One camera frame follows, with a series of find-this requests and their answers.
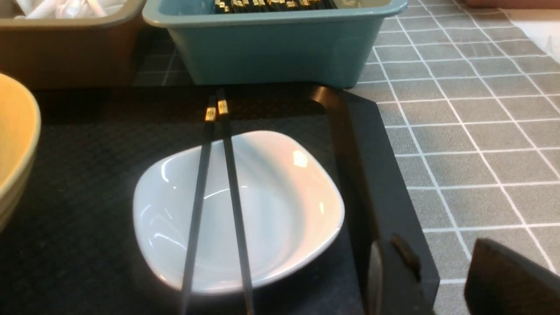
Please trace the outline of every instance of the chopsticks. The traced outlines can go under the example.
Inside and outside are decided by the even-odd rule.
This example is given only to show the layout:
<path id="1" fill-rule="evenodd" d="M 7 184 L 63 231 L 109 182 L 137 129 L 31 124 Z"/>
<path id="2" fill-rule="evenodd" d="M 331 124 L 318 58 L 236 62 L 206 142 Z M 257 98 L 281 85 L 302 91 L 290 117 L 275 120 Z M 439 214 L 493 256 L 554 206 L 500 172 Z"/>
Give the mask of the chopsticks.
<path id="1" fill-rule="evenodd" d="M 241 197 L 237 181 L 237 170 L 235 168 L 234 146 L 231 142 L 230 114 L 223 89 L 218 89 L 216 94 L 218 96 L 218 113 L 222 122 L 223 148 L 226 154 L 227 177 L 230 181 L 231 203 L 234 209 L 235 235 L 237 237 L 237 250 L 239 251 L 239 263 L 241 265 L 245 306 L 247 307 L 247 314 L 253 315 L 255 313 L 253 306 L 253 282 L 251 281 L 249 252 L 247 251 L 247 239 L 245 238 L 243 213 L 241 212 Z"/>
<path id="2" fill-rule="evenodd" d="M 217 91 L 217 96 L 217 99 L 215 96 L 211 96 L 208 99 L 206 116 L 204 117 L 203 144 L 200 151 L 197 185 L 194 193 L 193 214 L 190 222 L 189 241 L 186 250 L 180 315 L 188 314 L 189 302 L 191 300 L 198 235 L 200 232 L 200 221 L 202 219 L 204 193 L 206 190 L 206 180 L 208 177 L 208 167 L 212 148 L 211 142 L 214 133 L 214 123 L 217 120 L 217 113 L 219 113 L 220 120 L 222 122 L 221 130 L 226 155 L 227 177 L 230 184 L 230 195 L 234 212 L 235 235 L 241 266 L 241 280 L 243 284 L 245 306 L 247 315 L 255 314 L 253 303 L 253 282 L 251 280 L 251 269 L 249 266 L 249 252 L 247 250 L 247 239 L 245 237 L 245 227 L 243 224 L 241 197 L 239 192 L 239 183 L 237 181 L 237 170 L 235 167 L 234 147 L 231 142 L 229 109 L 227 107 L 227 101 L 223 89 L 219 89 Z"/>
<path id="3" fill-rule="evenodd" d="M 206 115 L 204 117 L 204 130 L 202 134 L 202 149 L 200 150 L 200 162 L 198 164 L 197 185 L 194 191 L 193 214 L 190 221 L 189 243 L 186 248 L 185 269 L 183 273 L 183 289 L 181 315 L 187 314 L 190 296 L 193 287 L 194 262 L 197 256 L 198 234 L 200 232 L 200 221 L 202 219 L 202 206 L 204 204 L 204 193 L 206 191 L 206 179 L 208 178 L 208 166 L 210 164 L 210 152 L 212 150 L 212 137 L 214 134 L 214 122 L 216 121 L 216 97 L 208 99 Z"/>

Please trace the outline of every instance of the white square dish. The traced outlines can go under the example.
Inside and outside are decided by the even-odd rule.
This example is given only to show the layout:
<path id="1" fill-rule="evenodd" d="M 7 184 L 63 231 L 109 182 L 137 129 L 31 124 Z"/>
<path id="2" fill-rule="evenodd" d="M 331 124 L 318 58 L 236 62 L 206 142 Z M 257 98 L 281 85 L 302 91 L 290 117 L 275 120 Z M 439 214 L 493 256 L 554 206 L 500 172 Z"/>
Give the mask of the white square dish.
<path id="1" fill-rule="evenodd" d="M 323 167 L 292 138 L 272 131 L 232 137 L 254 287 L 281 279 L 322 253 L 344 220 L 344 203 Z M 141 176 L 134 230 L 151 270 L 181 289 L 200 146 L 166 157 Z M 193 291 L 242 288 L 222 141 L 212 143 Z"/>

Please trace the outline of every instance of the chopstick gold band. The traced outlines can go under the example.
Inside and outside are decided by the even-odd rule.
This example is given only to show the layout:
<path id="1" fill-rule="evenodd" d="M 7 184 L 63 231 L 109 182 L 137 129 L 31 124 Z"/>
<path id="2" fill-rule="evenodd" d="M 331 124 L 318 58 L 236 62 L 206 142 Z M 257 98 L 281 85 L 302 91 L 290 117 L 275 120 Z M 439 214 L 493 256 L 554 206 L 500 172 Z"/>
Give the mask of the chopstick gold band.
<path id="1" fill-rule="evenodd" d="M 215 107 L 208 107 L 206 109 L 206 117 L 204 118 L 205 122 L 214 122 L 216 121 L 216 108 Z"/>
<path id="2" fill-rule="evenodd" d="M 218 101 L 218 112 L 220 115 L 227 114 L 227 101 L 225 99 Z"/>

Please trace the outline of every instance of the white grout line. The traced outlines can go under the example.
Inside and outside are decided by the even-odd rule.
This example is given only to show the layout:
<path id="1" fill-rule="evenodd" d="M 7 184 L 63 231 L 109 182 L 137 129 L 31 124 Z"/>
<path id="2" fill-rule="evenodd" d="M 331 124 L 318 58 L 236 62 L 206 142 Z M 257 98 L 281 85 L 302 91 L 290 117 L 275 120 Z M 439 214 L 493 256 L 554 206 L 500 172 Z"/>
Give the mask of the white grout line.
<path id="1" fill-rule="evenodd" d="M 490 230 L 510 230 L 510 229 L 525 229 L 525 228 L 548 228 L 560 226 L 560 223 L 533 223 L 533 224 L 512 224 L 512 225 L 488 225 L 488 226 L 469 226 L 458 228 L 460 231 L 490 231 Z M 422 229 L 424 233 L 444 233 L 454 232 L 454 228 L 431 228 Z"/>
<path id="2" fill-rule="evenodd" d="M 462 126 L 471 124 L 504 124 L 504 123 L 534 123 L 534 122 L 557 122 L 560 118 L 540 118 L 540 119 L 518 119 L 509 121 L 488 121 L 488 122 L 463 122 L 463 123 L 431 123 L 431 124 L 411 124 L 412 128 L 417 127 L 443 127 L 443 126 Z M 386 129 L 406 128 L 405 125 L 389 125 L 385 126 Z"/>
<path id="3" fill-rule="evenodd" d="M 440 284 L 463 284 L 466 283 L 466 279 L 442 279 Z"/>
<path id="4" fill-rule="evenodd" d="M 513 29 L 517 26 L 495 26 L 495 27 L 487 27 L 485 29 Z M 478 30 L 478 27 L 447 27 L 447 30 Z M 441 29 L 422 29 L 422 30 L 407 30 L 409 33 L 417 33 L 417 32 L 425 32 L 425 31 L 439 31 Z M 389 34 L 389 33 L 402 33 L 403 31 L 380 31 L 381 34 Z"/>
<path id="5" fill-rule="evenodd" d="M 452 45 L 455 47 L 455 49 L 457 50 L 457 52 L 461 55 L 461 57 L 465 58 L 465 60 L 469 63 L 469 65 L 471 66 L 471 68 L 472 68 L 472 70 L 474 71 L 474 73 L 479 77 L 480 74 L 478 73 L 477 69 L 473 66 L 472 62 L 469 61 L 469 60 L 466 58 L 466 56 L 461 52 L 461 50 L 457 47 L 457 45 L 456 45 L 455 43 L 453 43 L 453 41 L 451 40 L 451 36 L 450 36 L 450 35 L 447 33 L 447 31 L 441 26 L 441 24 L 438 22 L 438 20 L 435 18 L 435 16 L 432 14 L 432 12 L 430 12 L 430 16 L 432 16 L 432 18 L 433 18 L 433 20 L 435 21 L 435 23 L 442 29 L 442 31 L 444 32 L 445 36 L 452 42 Z M 405 31 L 405 34 L 406 34 L 407 37 L 409 38 L 410 42 L 413 43 L 412 40 L 410 39 L 410 37 L 408 36 L 408 34 L 406 33 L 406 31 Z M 417 49 L 416 47 L 414 47 L 414 50 L 417 52 L 418 56 L 422 59 L 422 56 L 420 55 L 418 49 Z M 432 77 L 433 77 L 434 75 L 432 74 L 432 72 L 431 72 L 430 68 L 428 67 L 427 63 L 426 63 L 425 61 L 423 61 L 423 62 L 424 62 L 424 65 L 426 66 L 426 68 L 428 68 L 428 72 L 429 72 L 430 75 L 432 75 Z M 488 91 L 492 94 L 492 96 L 496 96 L 496 95 L 494 94 L 494 92 L 492 91 L 492 89 L 490 89 L 490 87 L 488 86 L 488 84 L 487 84 L 482 78 L 480 78 L 480 80 L 481 80 L 482 83 L 485 85 L 485 87 L 488 89 Z M 453 104 L 451 103 L 451 101 L 450 101 L 449 99 L 447 99 L 447 96 L 446 96 L 445 92 L 443 91 L 443 89 L 441 88 L 440 84 L 438 83 L 437 80 L 435 80 L 435 83 L 436 83 L 436 86 L 437 86 L 437 88 L 439 89 L 440 93 L 441 93 L 441 94 L 444 96 L 444 98 L 447 100 L 447 103 L 448 103 L 450 109 L 453 111 L 453 114 L 455 115 L 455 117 L 457 118 L 457 120 L 459 121 L 459 123 L 462 124 L 463 121 L 461 120 L 461 118 L 460 118 L 460 116 L 458 115 L 457 111 L 456 111 L 455 108 L 453 107 Z M 501 105 L 501 106 L 504 108 L 504 110 L 505 110 L 505 107 L 503 106 L 503 104 L 502 104 L 499 100 L 498 100 L 498 103 L 500 103 L 500 105 Z M 484 162 L 484 164 L 485 164 L 486 167 L 488 168 L 488 171 L 492 174 L 492 177 L 494 178 L 494 180 L 496 181 L 496 183 L 498 183 L 499 185 L 501 185 L 502 183 L 501 183 L 499 177 L 497 176 L 496 172 L 495 172 L 495 171 L 492 169 L 492 167 L 490 166 L 490 163 L 489 163 L 489 162 L 486 160 L 486 158 L 484 157 L 484 154 L 482 154 L 482 153 L 480 152 L 480 148 L 478 147 L 476 141 L 474 141 L 474 138 L 473 138 L 473 136 L 470 134 L 470 132 L 469 132 L 469 130 L 467 129 L 467 127 L 466 127 L 464 124 L 462 125 L 462 127 L 463 127 L 463 130 L 465 131 L 467 137 L 469 137 L 469 139 L 470 139 L 471 143 L 473 144 L 474 148 L 475 148 L 476 151 L 478 152 L 480 158 L 482 159 L 482 161 Z M 501 189 L 502 193 L 504 194 L 504 196 L 506 196 L 506 199 L 507 199 L 508 202 L 510 203 L 510 205 L 511 205 L 513 211 L 514 211 L 514 213 L 517 215 L 517 217 L 519 218 L 519 220 L 521 221 L 521 223 L 524 224 L 524 225 L 526 225 L 525 219 L 524 219 L 523 216 L 521 215 L 521 212 L 517 209 L 517 206 L 514 204 L 513 200 L 511 199 L 510 195 L 509 195 L 509 194 L 507 193 L 507 191 L 505 190 L 504 186 L 501 185 L 501 186 L 500 186 L 500 189 Z M 541 254 L 544 256 L 544 259 L 545 259 L 545 261 L 547 262 L 547 265 L 548 265 L 549 269 L 552 270 L 552 271 L 554 271 L 554 272 L 556 272 L 554 266 L 552 265 L 552 261 L 550 260 L 550 258 L 548 257 L 548 255 L 545 253 L 544 249 L 543 249 L 542 246 L 540 245 L 539 241 L 537 240 L 537 238 L 535 237 L 535 235 L 533 234 L 533 232 L 532 232 L 529 228 L 526 228 L 526 231 L 529 233 L 529 235 L 531 236 L 531 238 L 532 238 L 533 241 L 535 242 L 535 245 L 537 246 L 537 248 L 539 249 L 539 251 L 541 252 Z"/>
<path id="6" fill-rule="evenodd" d="M 478 189 L 478 188 L 501 188 L 501 187 L 519 187 L 519 186 L 544 186 L 544 185 L 560 185 L 560 180 L 550 182 L 526 182 L 526 183 L 501 183 L 501 184 L 475 184 L 475 185 L 457 185 L 457 186 L 439 186 L 438 189 L 443 191 L 452 189 Z M 407 186 L 410 191 L 433 191 L 436 187 L 432 186 Z"/>
<path id="7" fill-rule="evenodd" d="M 515 58 L 520 58 L 520 57 L 533 57 L 533 58 L 546 58 L 546 57 L 550 57 L 549 55 L 522 55 L 522 56 L 517 56 Z M 468 58 L 469 60 L 486 60 L 486 59 L 505 59 L 506 57 L 504 56 L 491 56 L 491 57 L 473 57 L 473 58 Z M 426 62 L 445 62 L 445 61 L 462 61 L 465 60 L 464 58 L 450 58 L 450 59 L 429 59 L 426 60 Z M 406 60 L 406 61 L 381 61 L 381 62 L 366 62 L 366 64 L 374 64 L 374 63 L 415 63 L 415 62 L 420 62 L 420 60 Z"/>
<path id="8" fill-rule="evenodd" d="M 177 48 L 173 49 L 173 54 L 171 54 L 171 58 L 169 58 L 169 64 L 167 65 L 167 71 L 165 72 L 165 77 L 164 80 L 161 82 L 161 85 L 165 85 L 165 83 L 167 83 L 167 78 L 169 78 L 169 73 L 171 71 L 171 66 L 173 65 L 173 59 L 175 58 L 175 55 L 177 55 Z"/>
<path id="9" fill-rule="evenodd" d="M 461 6 L 460 6 L 455 0 L 452 0 L 452 1 L 453 1 L 459 8 L 461 8 Z M 490 38 L 490 36 L 488 36 L 488 34 L 478 25 L 476 19 L 474 19 L 474 18 L 472 17 L 472 15 L 471 15 L 469 12 L 466 12 L 466 11 L 465 11 L 465 13 L 467 13 L 467 15 L 468 15 L 468 16 L 470 17 L 470 19 L 473 21 L 473 23 L 474 23 L 477 27 L 479 27 L 479 29 L 480 29 L 480 31 L 482 32 L 482 34 L 484 34 L 484 36 L 486 36 L 486 38 L 488 38 L 488 40 L 490 40 L 490 41 L 494 44 L 494 46 L 495 46 L 502 54 L 504 54 L 504 55 L 515 65 L 515 67 L 517 68 L 517 70 L 518 70 L 519 72 L 521 72 L 521 73 L 523 73 L 523 74 L 525 75 L 525 77 L 531 82 L 531 84 L 535 87 L 535 89 L 536 89 L 537 91 L 539 91 L 539 93 L 540 93 L 541 95 L 543 95 L 543 96 L 548 100 L 548 102 L 550 103 L 550 105 L 551 105 L 558 113 L 560 113 L 560 110 L 554 105 L 554 103 L 550 100 L 549 97 L 545 96 L 545 93 L 543 93 L 543 91 L 537 86 L 537 84 L 533 81 L 533 79 L 532 79 L 530 76 L 528 76 L 528 75 L 521 69 L 521 67 L 519 67 L 519 65 L 518 65 L 511 57 L 509 57 L 509 56 L 502 50 L 502 48 L 500 48 L 500 46 L 498 46 L 494 41 L 492 41 L 492 39 Z M 480 80 L 482 81 L 482 83 L 483 83 L 484 85 L 486 85 L 487 89 L 492 93 L 492 95 L 495 96 L 494 92 L 493 92 L 493 91 L 490 89 L 490 87 L 486 84 L 485 80 L 482 79 L 482 78 L 481 78 Z M 498 101 L 498 103 L 500 104 L 500 106 L 502 107 L 502 109 L 506 112 L 506 114 L 507 114 L 511 119 L 513 119 L 513 116 L 512 116 L 511 113 L 507 110 L 507 108 L 502 104 L 502 102 L 501 102 L 499 99 L 497 99 L 497 101 Z M 518 127 L 519 131 L 521 131 L 521 133 L 523 134 L 523 136 L 524 136 L 524 137 L 529 141 L 529 143 L 532 145 L 532 147 L 537 148 L 537 146 L 535 145 L 535 143 L 529 138 L 529 136 L 525 133 L 525 131 L 521 128 L 521 126 L 520 126 L 518 123 L 515 123 L 515 124 L 516 124 L 516 126 Z M 543 161 L 548 165 L 548 167 L 552 170 L 552 172 L 554 173 L 554 175 L 556 175 L 556 177 L 557 177 L 558 179 L 560 179 L 560 174 L 559 174 L 558 171 L 554 168 L 554 166 L 550 163 L 550 161 L 548 161 L 548 159 L 544 156 L 544 154 L 543 154 L 540 150 L 537 150 L 536 152 L 537 152 L 537 153 L 539 154 L 539 156 L 543 159 Z M 509 199 L 509 198 L 510 198 L 509 194 L 507 194 L 507 192 L 505 191 L 505 189 L 504 189 L 503 191 L 504 191 L 506 197 Z M 521 216 L 521 213 L 519 213 L 519 218 L 521 219 L 521 223 L 526 225 L 525 219 Z M 543 255 L 544 260 L 547 262 L 547 265 L 548 265 L 549 269 L 550 269 L 551 271 L 553 271 L 553 272 L 556 273 L 556 268 L 554 268 L 554 265 L 552 264 L 552 261 L 551 261 L 550 258 L 548 257 L 548 254 L 545 252 L 544 248 L 540 245 L 539 240 L 536 238 L 536 236 L 535 236 L 534 233 L 531 231 L 531 229 L 526 228 L 526 230 L 527 230 L 527 232 L 529 233 L 529 236 L 531 236 L 531 238 L 532 238 L 533 241 L 535 242 L 535 245 L 536 245 L 537 249 L 539 250 L 539 252 Z"/>
<path id="10" fill-rule="evenodd" d="M 558 75 L 560 72 L 536 72 L 531 73 L 532 75 Z M 463 77 L 423 77 L 423 78 L 406 78 L 406 79 L 389 79 L 389 80 L 378 80 L 378 81 L 358 81 L 356 84 L 371 84 L 371 83 L 384 83 L 384 82 L 408 82 L 408 81 L 434 81 L 434 80 L 464 80 L 464 79 L 474 79 L 474 78 L 501 78 L 501 77 L 521 77 L 524 76 L 522 73 L 517 73 L 514 75 L 492 75 L 492 76 L 463 76 Z"/>
<path id="11" fill-rule="evenodd" d="M 560 96 L 560 94 L 546 94 L 546 96 Z M 512 95 L 512 96 L 485 96 L 479 98 L 448 98 L 450 101 L 458 101 L 458 100 L 495 100 L 495 99 L 517 99 L 517 98 L 539 98 L 542 97 L 541 95 Z M 447 101 L 448 99 L 431 99 L 431 100 L 406 100 L 400 101 L 401 104 L 405 103 L 426 103 L 426 102 L 434 102 L 434 101 Z M 376 104 L 395 104 L 395 101 L 378 101 L 375 102 Z"/>
<path id="12" fill-rule="evenodd" d="M 457 44 L 457 45 L 469 45 L 469 44 L 492 44 L 492 43 L 507 43 L 510 41 L 531 41 L 529 39 L 503 39 L 503 40 L 488 40 L 488 41 L 461 41 L 458 43 L 454 43 L 453 41 L 451 41 L 451 39 L 449 40 L 449 42 L 445 42 L 445 43 L 428 43 L 428 44 L 402 44 L 402 45 L 375 45 L 375 48 L 380 48 L 380 47 L 412 47 L 412 46 L 431 46 L 431 45 L 451 45 L 451 44 Z"/>
<path id="13" fill-rule="evenodd" d="M 399 24 L 399 26 L 402 29 L 404 29 L 403 24 L 400 22 L 398 16 L 396 17 L 396 21 Z M 406 35 L 408 40 L 412 43 L 412 39 L 410 38 L 408 33 L 404 32 L 404 34 Z M 413 48 L 416 51 L 416 53 L 418 54 L 418 56 L 420 58 L 422 58 L 421 55 L 420 55 L 420 52 L 418 52 L 418 49 L 414 46 L 413 46 Z M 379 56 L 377 55 L 377 51 L 375 49 L 374 49 L 374 52 L 375 52 L 375 56 L 377 57 L 377 60 L 379 60 Z M 431 74 L 431 70 L 428 68 L 428 65 L 425 62 L 424 62 L 424 65 L 428 69 L 428 72 Z M 385 71 L 385 67 L 383 65 L 381 66 L 381 70 L 383 71 L 383 75 L 385 76 L 385 78 L 388 79 L 389 77 L 387 76 L 387 72 Z M 389 84 L 389 87 L 391 89 L 391 93 L 393 93 L 394 99 L 397 101 L 397 106 L 399 107 L 400 114 L 403 116 L 405 124 L 409 126 L 408 127 L 408 132 L 410 133 L 410 136 L 412 137 L 412 141 L 414 142 L 414 145 L 416 146 L 416 150 L 420 153 L 420 158 L 422 159 L 422 163 L 424 163 L 424 167 L 426 168 L 426 170 L 428 172 L 428 175 L 430 176 L 432 184 L 436 188 L 437 194 L 440 196 L 441 202 L 444 205 L 445 212 L 447 213 L 447 216 L 449 217 L 449 220 L 451 221 L 451 225 L 456 228 L 457 227 L 457 222 L 455 221 L 455 218 L 453 217 L 453 214 L 451 213 L 451 210 L 449 209 L 449 205 L 447 204 L 447 201 L 445 200 L 444 194 L 438 188 L 438 183 L 437 183 L 436 177 L 434 176 L 434 174 L 432 172 L 432 169 L 428 165 L 428 160 L 426 160 L 426 157 L 422 155 L 422 148 L 420 148 L 420 144 L 418 143 L 418 140 L 416 139 L 416 135 L 414 135 L 414 131 L 412 130 L 412 128 L 410 128 L 408 118 L 404 114 L 404 110 L 403 110 L 401 104 L 399 103 L 399 99 L 396 95 L 395 89 L 393 88 L 393 84 L 391 82 L 388 82 L 388 84 Z M 463 239 L 463 236 L 461 235 L 461 232 L 459 232 L 457 230 L 457 231 L 455 231 L 455 234 L 457 235 L 459 243 L 461 244 L 461 247 L 463 248 L 463 252 L 465 253 L 467 259 L 470 260 L 471 259 L 470 251 L 469 251 L 469 248 L 466 246 L 465 240 Z"/>
<path id="14" fill-rule="evenodd" d="M 535 148 L 527 149 L 505 149 L 505 150 L 480 150 L 481 153 L 509 153 L 509 152 L 529 152 L 536 151 Z M 539 150 L 560 150 L 560 147 L 547 147 L 539 148 Z M 447 151 L 447 152 L 425 152 L 424 156 L 437 156 L 437 155 L 459 155 L 459 154 L 476 154 L 478 151 Z M 412 158 L 415 156 L 420 156 L 418 153 L 406 153 L 406 154 L 395 154 L 396 158 Z"/>

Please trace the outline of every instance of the countertop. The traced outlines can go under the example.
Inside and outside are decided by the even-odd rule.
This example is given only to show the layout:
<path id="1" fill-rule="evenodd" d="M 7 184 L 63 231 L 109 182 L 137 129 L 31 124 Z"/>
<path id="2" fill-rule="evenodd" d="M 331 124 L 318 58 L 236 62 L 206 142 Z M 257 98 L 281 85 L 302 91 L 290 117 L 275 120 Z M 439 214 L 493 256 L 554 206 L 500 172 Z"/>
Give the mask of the countertop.
<path id="1" fill-rule="evenodd" d="M 468 314 L 479 237 L 560 270 L 559 82 L 560 64 L 497 9 L 409 0 L 384 22 L 349 91 L 379 106 L 442 278 L 437 314 Z M 134 84 L 190 84 L 164 31 Z"/>

